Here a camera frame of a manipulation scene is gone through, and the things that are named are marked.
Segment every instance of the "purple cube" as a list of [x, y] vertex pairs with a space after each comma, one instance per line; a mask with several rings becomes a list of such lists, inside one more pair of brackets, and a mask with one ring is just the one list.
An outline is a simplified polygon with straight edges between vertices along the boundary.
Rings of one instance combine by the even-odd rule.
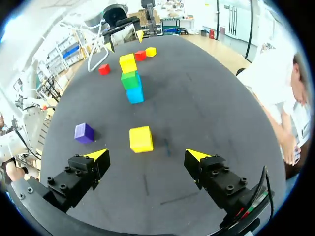
[[86, 123], [79, 124], [75, 127], [74, 138], [83, 144], [93, 142], [94, 130]]

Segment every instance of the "table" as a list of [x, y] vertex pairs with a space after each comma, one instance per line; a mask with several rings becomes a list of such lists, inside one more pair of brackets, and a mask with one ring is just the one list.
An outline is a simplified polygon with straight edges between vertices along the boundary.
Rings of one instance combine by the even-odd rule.
[[[120, 81], [119, 57], [147, 47], [157, 55], [138, 61], [145, 102], [131, 105]], [[199, 191], [184, 168], [185, 149], [219, 154], [248, 188], [268, 166], [275, 207], [284, 198], [284, 165], [271, 125], [252, 95], [216, 59], [179, 36], [161, 36], [115, 48], [110, 74], [76, 72], [52, 118], [41, 182], [75, 154], [108, 148], [111, 167], [68, 214], [91, 225], [137, 234], [203, 236], [219, 229], [225, 212]], [[103, 57], [93, 56], [91, 66]], [[95, 142], [73, 139], [77, 124], [95, 129]], [[154, 151], [133, 153], [129, 129], [150, 126]], [[270, 209], [261, 214], [268, 219]]]

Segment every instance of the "cardboard box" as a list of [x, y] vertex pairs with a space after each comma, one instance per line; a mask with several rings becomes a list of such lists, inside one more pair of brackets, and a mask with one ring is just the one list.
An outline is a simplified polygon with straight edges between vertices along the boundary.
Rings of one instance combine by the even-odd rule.
[[[132, 17], [132, 16], [136, 16], [140, 19], [140, 25], [141, 26], [145, 26], [148, 23], [147, 18], [146, 18], [146, 12], [144, 9], [141, 9], [136, 13], [129, 14], [129, 17]], [[161, 18], [159, 17], [159, 15], [157, 14], [157, 11], [155, 9], [153, 9], [153, 16], [154, 16], [154, 20], [155, 20], [156, 24], [160, 24]]]

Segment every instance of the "yellow cube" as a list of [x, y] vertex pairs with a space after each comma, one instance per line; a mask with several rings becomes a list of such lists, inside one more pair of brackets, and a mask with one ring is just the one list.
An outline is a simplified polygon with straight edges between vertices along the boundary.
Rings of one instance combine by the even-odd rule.
[[157, 49], [156, 48], [147, 48], [146, 49], [146, 55], [147, 57], [154, 57], [157, 54]]
[[135, 153], [153, 151], [152, 135], [148, 126], [130, 129], [129, 139], [130, 148]]
[[133, 53], [121, 56], [119, 58], [119, 64], [122, 67], [124, 74], [137, 70], [137, 65]]

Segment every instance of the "stacked blocks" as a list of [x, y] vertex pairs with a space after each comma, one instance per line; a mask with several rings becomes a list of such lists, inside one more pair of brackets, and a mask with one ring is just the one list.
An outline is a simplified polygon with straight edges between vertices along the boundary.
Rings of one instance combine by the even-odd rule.
[[110, 72], [109, 64], [101, 65], [98, 71], [101, 75], [107, 75]]
[[122, 67], [124, 74], [137, 70], [137, 65], [136, 61], [134, 60], [133, 53], [121, 56], [119, 58], [119, 64]]
[[129, 130], [130, 148], [135, 153], [153, 151], [153, 141], [148, 126]]
[[146, 49], [146, 55], [147, 57], [154, 57], [157, 54], [157, 49], [156, 48], [147, 48]]
[[134, 57], [136, 58], [136, 60], [144, 60], [147, 55], [145, 51], [138, 51], [134, 54]]
[[129, 102], [131, 104], [144, 102], [142, 83], [133, 54], [120, 57], [119, 63], [123, 70], [121, 80]]
[[141, 83], [141, 79], [137, 71], [136, 71], [136, 77], [137, 77], [138, 86], [126, 90], [127, 98], [131, 104], [144, 102], [142, 83]]
[[93, 142], [94, 130], [86, 123], [79, 124], [75, 127], [74, 138], [83, 144]]
[[126, 74], [122, 73], [121, 80], [122, 80], [125, 90], [133, 89], [139, 86], [136, 71], [131, 71]]

